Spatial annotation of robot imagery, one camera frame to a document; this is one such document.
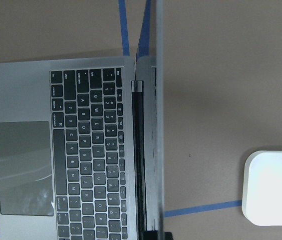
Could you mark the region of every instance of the laptop keyboard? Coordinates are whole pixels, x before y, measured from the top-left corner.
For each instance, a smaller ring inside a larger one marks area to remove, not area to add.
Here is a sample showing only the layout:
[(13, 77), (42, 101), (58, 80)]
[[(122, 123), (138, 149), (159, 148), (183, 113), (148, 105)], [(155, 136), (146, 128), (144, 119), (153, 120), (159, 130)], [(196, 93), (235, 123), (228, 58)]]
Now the laptop keyboard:
[(59, 240), (127, 239), (121, 68), (50, 76)]

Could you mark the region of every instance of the silver laptop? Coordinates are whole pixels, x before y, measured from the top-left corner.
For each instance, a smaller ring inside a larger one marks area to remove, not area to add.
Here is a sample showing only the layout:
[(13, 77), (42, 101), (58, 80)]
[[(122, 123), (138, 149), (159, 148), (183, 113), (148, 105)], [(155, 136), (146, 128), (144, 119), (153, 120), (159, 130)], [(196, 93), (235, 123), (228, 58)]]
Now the silver laptop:
[(148, 55), (0, 63), (1, 240), (162, 239), (156, 72)]

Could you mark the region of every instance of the laptop touchpad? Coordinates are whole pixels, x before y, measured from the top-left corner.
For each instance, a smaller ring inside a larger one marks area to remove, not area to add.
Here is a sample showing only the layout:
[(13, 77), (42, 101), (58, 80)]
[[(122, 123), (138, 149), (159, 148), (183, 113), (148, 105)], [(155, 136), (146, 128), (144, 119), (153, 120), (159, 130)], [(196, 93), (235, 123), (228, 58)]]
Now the laptop touchpad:
[(0, 122), (1, 214), (52, 216), (52, 204), (49, 122)]

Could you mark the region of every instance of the blue line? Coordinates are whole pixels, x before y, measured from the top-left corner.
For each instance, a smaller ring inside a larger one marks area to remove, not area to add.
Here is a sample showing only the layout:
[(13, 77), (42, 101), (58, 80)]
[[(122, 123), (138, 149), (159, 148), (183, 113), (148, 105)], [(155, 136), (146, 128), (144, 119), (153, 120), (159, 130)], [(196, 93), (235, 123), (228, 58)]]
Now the blue line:
[(121, 21), (123, 55), (130, 56), (129, 34), (127, 30), (125, 0), (119, 0), (119, 10), (120, 10), (120, 21)]
[(145, 4), (141, 36), (140, 36), (136, 59), (142, 56), (148, 56), (149, 54), (150, 22), (151, 22), (151, 0), (147, 0)]
[(234, 208), (234, 207), (239, 207), (241, 205), (242, 205), (242, 200), (227, 201), (227, 202), (221, 202), (221, 203), (210, 204), (210, 205), (195, 206), (195, 207), (166, 211), (164, 217), (169, 218), (169, 217), (175, 217), (180, 215), (207, 212), (212, 210)]

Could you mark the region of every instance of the mac mini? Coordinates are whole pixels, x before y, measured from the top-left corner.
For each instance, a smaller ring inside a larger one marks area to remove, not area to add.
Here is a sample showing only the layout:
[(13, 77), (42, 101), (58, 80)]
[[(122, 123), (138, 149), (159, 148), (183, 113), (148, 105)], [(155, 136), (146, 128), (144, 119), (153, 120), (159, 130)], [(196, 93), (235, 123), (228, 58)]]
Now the mac mini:
[(282, 151), (257, 151), (245, 163), (242, 210), (258, 226), (282, 226)]

